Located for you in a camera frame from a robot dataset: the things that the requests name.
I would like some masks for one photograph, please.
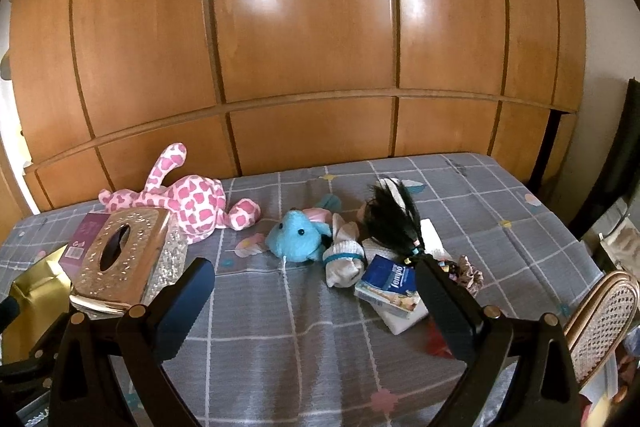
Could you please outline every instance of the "white wall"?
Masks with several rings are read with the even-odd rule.
[[[0,58],[9,48],[10,14],[11,3],[9,0],[0,0]],[[30,162],[31,157],[24,138],[20,136],[20,129],[18,110],[15,107],[14,85],[12,82],[0,79],[0,138],[14,172],[15,180],[18,182],[18,187],[24,194],[31,211],[38,214],[38,207],[23,178],[23,167],[25,163]]]
[[[546,203],[568,223],[607,158],[625,100],[640,80],[640,11],[633,0],[584,0],[587,23],[584,96],[558,185]]]

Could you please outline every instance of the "silver tissue box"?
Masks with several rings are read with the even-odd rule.
[[[174,214],[164,208],[114,212],[89,247],[69,298],[91,318],[148,305],[182,275],[187,246]]]

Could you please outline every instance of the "gold packaging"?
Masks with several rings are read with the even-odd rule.
[[[20,306],[20,315],[2,334],[2,363],[25,360],[50,325],[69,309],[71,281],[58,262],[66,245],[40,259],[18,276],[9,295]]]

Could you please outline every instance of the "blue stuffed elephant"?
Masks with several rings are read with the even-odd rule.
[[[320,261],[331,242],[331,227],[321,221],[309,220],[301,210],[287,212],[265,241],[276,257],[286,257],[293,263]]]

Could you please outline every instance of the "cardboard box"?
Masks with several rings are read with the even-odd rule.
[[[376,308],[402,318],[407,318],[420,302],[414,269],[380,255],[373,258],[354,292]]]
[[[84,216],[68,245],[66,245],[65,253],[62,254],[59,264],[72,283],[80,271],[87,250],[89,250],[110,215],[89,212]]]

